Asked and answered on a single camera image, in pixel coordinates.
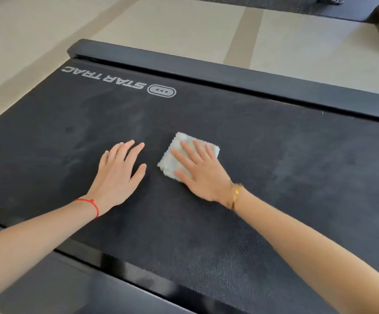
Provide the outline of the person's left hand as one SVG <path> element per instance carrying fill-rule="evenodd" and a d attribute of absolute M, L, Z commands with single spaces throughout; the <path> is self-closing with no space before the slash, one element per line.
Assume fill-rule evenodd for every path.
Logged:
<path fill-rule="evenodd" d="M 80 198 L 80 200 L 93 205 L 97 210 L 98 217 L 107 213 L 114 206 L 124 203 L 138 188 L 138 186 L 130 186 L 130 178 L 134 175 L 134 165 L 116 164 L 117 152 L 123 144 L 124 142 L 117 143 L 109 150 L 106 166 L 98 168 L 88 193 Z M 145 143 L 143 142 L 134 146 L 135 161 L 144 147 Z"/>

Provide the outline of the person's right hand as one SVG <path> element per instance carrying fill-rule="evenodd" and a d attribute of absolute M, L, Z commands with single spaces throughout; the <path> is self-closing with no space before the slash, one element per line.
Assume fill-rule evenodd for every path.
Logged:
<path fill-rule="evenodd" d="M 211 162 L 206 151 L 202 147 L 201 149 L 204 164 L 201 167 L 186 167 L 194 180 L 194 187 L 190 191 L 204 200 L 230 208 L 233 201 L 233 183 L 220 162 Z M 172 149 L 171 153 L 180 162 L 182 154 L 175 149 Z"/>

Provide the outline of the white cleaning cloth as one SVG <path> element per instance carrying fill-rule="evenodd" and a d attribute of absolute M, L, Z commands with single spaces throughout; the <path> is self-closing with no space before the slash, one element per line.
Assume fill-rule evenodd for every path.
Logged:
<path fill-rule="evenodd" d="M 199 145 L 204 149 L 204 151 L 206 151 L 205 145 L 208 144 L 214 154 L 214 157 L 218 158 L 220 148 L 217 145 L 203 140 L 199 140 L 182 132 L 177 132 L 172 142 L 170 143 L 168 149 L 162 156 L 160 162 L 157 164 L 157 166 L 160 168 L 160 170 L 165 176 L 182 182 L 182 180 L 179 179 L 175 173 L 177 170 L 180 170 L 186 173 L 190 178 L 192 178 L 192 174 L 186 167 L 184 167 L 183 164 L 181 164 L 174 157 L 174 155 L 171 153 L 171 150 L 175 149 L 178 153 L 182 154 L 186 158 L 189 158 L 187 152 L 182 148 L 181 142 L 184 142 L 193 152 L 198 153 L 197 148 L 194 145 L 194 141 L 196 140 L 198 141 Z"/>

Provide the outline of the person's right forearm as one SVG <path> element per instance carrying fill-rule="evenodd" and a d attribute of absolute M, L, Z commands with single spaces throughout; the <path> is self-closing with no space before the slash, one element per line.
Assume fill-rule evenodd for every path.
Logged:
<path fill-rule="evenodd" d="M 379 272 L 333 240 L 233 185 L 233 211 L 341 314 L 379 314 Z"/>

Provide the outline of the person's left forearm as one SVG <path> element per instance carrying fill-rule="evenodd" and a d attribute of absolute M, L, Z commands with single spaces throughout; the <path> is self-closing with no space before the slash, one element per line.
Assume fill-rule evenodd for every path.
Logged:
<path fill-rule="evenodd" d="M 98 218 L 92 204 L 76 199 L 49 213 L 0 231 L 0 294 L 56 247 Z"/>

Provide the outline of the dark floor mat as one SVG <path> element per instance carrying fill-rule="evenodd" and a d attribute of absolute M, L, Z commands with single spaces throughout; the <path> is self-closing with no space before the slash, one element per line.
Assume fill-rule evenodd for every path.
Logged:
<path fill-rule="evenodd" d="M 371 13 L 379 0 L 342 0 L 340 5 L 328 5 L 318 0 L 198 0 L 219 4 L 275 10 L 303 15 L 330 17 L 357 22 L 371 22 Z"/>

